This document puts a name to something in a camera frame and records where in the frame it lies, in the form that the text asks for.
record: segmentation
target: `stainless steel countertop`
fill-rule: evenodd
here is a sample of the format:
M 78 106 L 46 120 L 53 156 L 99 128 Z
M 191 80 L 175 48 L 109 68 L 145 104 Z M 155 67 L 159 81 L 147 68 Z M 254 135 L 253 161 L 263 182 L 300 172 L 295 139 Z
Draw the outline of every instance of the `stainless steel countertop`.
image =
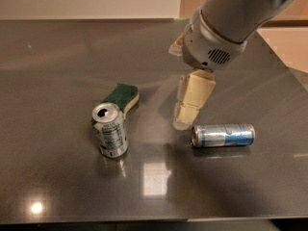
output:
M 192 149 L 171 125 L 191 69 L 167 49 L 184 26 L 0 23 L 0 223 L 308 217 L 307 90 L 255 35 L 196 121 L 253 123 L 255 143 Z M 119 82 L 140 102 L 115 161 L 90 119 Z

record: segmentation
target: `silver can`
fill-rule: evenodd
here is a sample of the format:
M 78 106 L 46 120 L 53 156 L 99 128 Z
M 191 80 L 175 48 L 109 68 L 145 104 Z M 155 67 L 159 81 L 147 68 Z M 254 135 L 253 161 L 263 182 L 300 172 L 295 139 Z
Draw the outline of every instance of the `silver can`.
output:
M 123 112 L 116 104 L 103 103 L 92 112 L 92 125 L 100 140 L 100 151 L 109 158 L 124 154 L 128 148 Z
M 196 125 L 192 129 L 194 147 L 250 145 L 254 139 L 253 126 L 245 123 Z

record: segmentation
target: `wall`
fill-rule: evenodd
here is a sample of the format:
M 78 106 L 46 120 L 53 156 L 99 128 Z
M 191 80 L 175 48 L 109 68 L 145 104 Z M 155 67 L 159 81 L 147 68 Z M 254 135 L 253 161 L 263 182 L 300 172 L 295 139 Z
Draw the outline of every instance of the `wall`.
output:
M 190 17 L 205 0 L 181 0 L 180 15 Z M 308 20 L 308 0 L 295 0 L 291 6 L 273 20 Z
M 0 19 L 171 18 L 180 0 L 0 0 Z

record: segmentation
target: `green sponge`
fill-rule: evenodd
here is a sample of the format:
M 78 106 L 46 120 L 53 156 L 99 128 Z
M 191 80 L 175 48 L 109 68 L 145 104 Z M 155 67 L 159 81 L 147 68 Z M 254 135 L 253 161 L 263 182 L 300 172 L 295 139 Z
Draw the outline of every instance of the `green sponge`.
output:
M 119 83 L 117 87 L 104 98 L 103 103 L 114 103 L 124 114 L 124 119 L 128 111 L 138 102 L 139 92 L 135 86 Z

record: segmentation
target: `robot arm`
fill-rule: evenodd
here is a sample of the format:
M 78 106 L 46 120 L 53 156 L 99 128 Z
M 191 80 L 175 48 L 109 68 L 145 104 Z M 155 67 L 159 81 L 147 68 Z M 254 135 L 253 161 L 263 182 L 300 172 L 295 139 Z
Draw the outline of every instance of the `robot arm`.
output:
M 206 0 L 180 38 L 184 62 L 199 69 L 180 80 L 174 128 L 190 128 L 215 87 L 214 72 L 228 67 L 249 36 L 293 1 Z
M 294 0 L 206 0 L 184 32 L 183 57 L 192 67 L 225 69 L 262 24 Z

